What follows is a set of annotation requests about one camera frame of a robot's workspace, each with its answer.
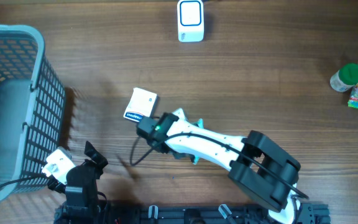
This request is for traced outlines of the teal wet wipes pack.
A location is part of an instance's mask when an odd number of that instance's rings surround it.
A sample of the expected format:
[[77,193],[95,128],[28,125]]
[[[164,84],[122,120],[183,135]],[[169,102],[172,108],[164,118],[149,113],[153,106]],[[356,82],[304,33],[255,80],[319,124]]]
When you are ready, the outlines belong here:
[[[203,119],[200,118],[199,120],[197,120],[197,122],[194,122],[193,125],[203,129],[204,128],[204,122],[203,122]],[[192,163],[194,165],[197,165],[198,161],[199,161],[199,157],[198,156],[194,156],[194,158],[192,159]]]

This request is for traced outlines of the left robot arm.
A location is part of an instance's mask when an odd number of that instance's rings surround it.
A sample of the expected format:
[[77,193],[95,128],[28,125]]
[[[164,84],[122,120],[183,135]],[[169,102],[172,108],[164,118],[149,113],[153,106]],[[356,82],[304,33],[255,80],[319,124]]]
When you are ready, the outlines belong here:
[[79,166],[67,173],[67,184],[56,191],[65,194],[66,201],[61,204],[54,214],[54,223],[76,224],[108,222],[110,205],[107,200],[98,197],[106,195],[99,192],[96,181],[108,165],[107,159],[95,147],[86,142],[84,154],[88,158]]

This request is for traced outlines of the white blue plaster box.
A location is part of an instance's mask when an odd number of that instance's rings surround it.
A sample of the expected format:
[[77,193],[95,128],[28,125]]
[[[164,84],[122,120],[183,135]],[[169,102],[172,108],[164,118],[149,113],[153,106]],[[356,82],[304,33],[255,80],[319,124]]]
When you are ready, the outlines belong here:
[[143,117],[150,117],[154,113],[158,95],[141,88],[134,88],[129,104],[123,117],[138,123]]

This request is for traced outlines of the green lid jar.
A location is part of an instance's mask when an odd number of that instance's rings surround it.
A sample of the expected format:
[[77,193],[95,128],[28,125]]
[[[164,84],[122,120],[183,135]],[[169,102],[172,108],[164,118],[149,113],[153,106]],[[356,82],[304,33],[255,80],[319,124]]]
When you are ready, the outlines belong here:
[[348,63],[339,69],[330,79],[331,88],[338,92],[345,92],[358,84],[358,65]]

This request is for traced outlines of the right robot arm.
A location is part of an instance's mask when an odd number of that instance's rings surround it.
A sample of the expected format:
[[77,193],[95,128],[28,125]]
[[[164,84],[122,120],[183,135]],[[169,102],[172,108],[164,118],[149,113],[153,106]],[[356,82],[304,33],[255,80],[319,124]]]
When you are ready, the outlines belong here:
[[296,187],[301,165],[265,134],[219,134],[204,128],[202,119],[189,122],[181,108],[159,118],[142,117],[136,133],[151,151],[176,159],[188,157],[193,164],[204,159],[222,167],[242,192],[267,209],[270,219],[297,222],[299,199],[308,198]]

